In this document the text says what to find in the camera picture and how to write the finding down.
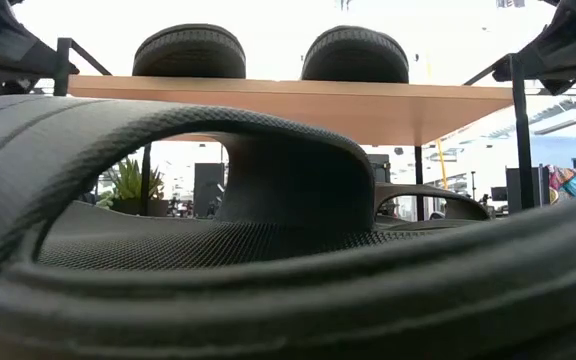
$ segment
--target green plant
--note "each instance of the green plant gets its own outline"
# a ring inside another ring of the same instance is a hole
[[[115,186],[115,198],[120,200],[141,199],[141,171],[137,160],[128,158],[118,163],[119,171],[108,170],[108,175]],[[164,186],[159,170],[150,170],[148,189],[149,199],[161,199]]]
[[[104,209],[110,209],[112,207],[112,201],[115,198],[115,193],[112,191],[104,191],[99,195],[99,201],[97,201],[97,206]]]

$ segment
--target person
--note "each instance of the person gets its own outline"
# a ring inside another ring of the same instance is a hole
[[[95,178],[94,181],[92,181],[90,184],[88,184],[88,187],[86,187],[86,191],[79,195],[77,197],[77,200],[81,201],[81,202],[85,202],[87,204],[92,204],[95,205],[97,204],[97,196],[95,196],[95,194],[92,193],[92,191],[95,189],[95,186],[97,186],[97,179]]]
[[[481,200],[479,200],[479,202],[484,206],[488,206],[488,200],[490,199],[490,197],[488,196],[488,194],[484,194],[484,196],[481,198]]]
[[[175,217],[175,213],[177,213],[177,197],[173,196],[168,203],[168,215]]]

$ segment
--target textured footbed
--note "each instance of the textured footbed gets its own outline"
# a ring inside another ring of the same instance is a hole
[[[136,217],[74,202],[51,229],[38,261],[96,270],[206,268],[322,254],[426,234]]]
[[[245,78],[246,56],[237,38],[219,26],[178,25],[141,44],[133,75]]]
[[[408,83],[408,60],[390,36],[361,27],[339,26],[313,42],[301,78]]]

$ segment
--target black display stand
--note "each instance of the black display stand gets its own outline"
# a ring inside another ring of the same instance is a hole
[[[532,179],[533,201],[535,206],[541,207],[550,204],[550,172],[548,167],[535,166],[530,170]],[[508,202],[508,214],[513,215],[523,210],[521,191],[521,175],[519,169],[506,169],[506,201]]]
[[[473,85],[493,72],[495,66],[502,61],[510,64],[510,77],[512,79],[512,99],[515,106],[515,119],[517,128],[517,156],[519,157],[519,186],[521,191],[521,209],[535,207],[533,179],[532,179],[532,159],[530,156],[530,124],[526,110],[526,88],[525,77],[521,62],[516,54],[508,54],[484,69],[472,79],[466,81],[464,85]]]
[[[111,75],[97,60],[79,46],[71,38],[59,38],[57,42],[57,53],[59,54],[58,72],[55,74],[54,96],[66,96],[68,93],[69,55],[70,49],[75,50],[82,58],[90,63],[97,71],[103,75]],[[507,60],[510,63],[510,73],[512,78],[513,102],[515,106],[515,116],[517,125],[517,153],[519,156],[519,183],[521,187],[521,208],[529,209],[535,206],[534,191],[532,186],[532,160],[530,157],[530,130],[528,115],[526,113],[526,92],[524,85],[524,73],[521,63],[515,54],[508,54],[499,61]],[[493,72],[494,67],[499,62],[495,62],[464,85],[473,85]],[[144,147],[142,160],[142,204],[140,214],[146,214],[148,210],[148,188],[150,181],[150,150],[151,144]],[[415,146],[415,182],[424,183],[423,177],[423,156],[421,146]],[[423,197],[417,197],[417,219],[424,220]]]

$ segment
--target yellow pole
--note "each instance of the yellow pole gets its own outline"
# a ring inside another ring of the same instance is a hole
[[[432,77],[432,67],[430,66],[430,56],[426,51],[426,80],[429,81]],[[441,150],[441,139],[435,140],[437,150],[439,151],[439,163],[441,164],[441,180],[444,183],[444,190],[448,190],[448,182],[446,181],[446,164],[444,163],[444,152]]]
[[[439,163],[441,163],[441,180],[444,183],[444,190],[448,190],[448,181],[446,181],[446,164],[444,163],[444,152],[441,150],[441,139],[435,140],[437,150],[439,151]]]

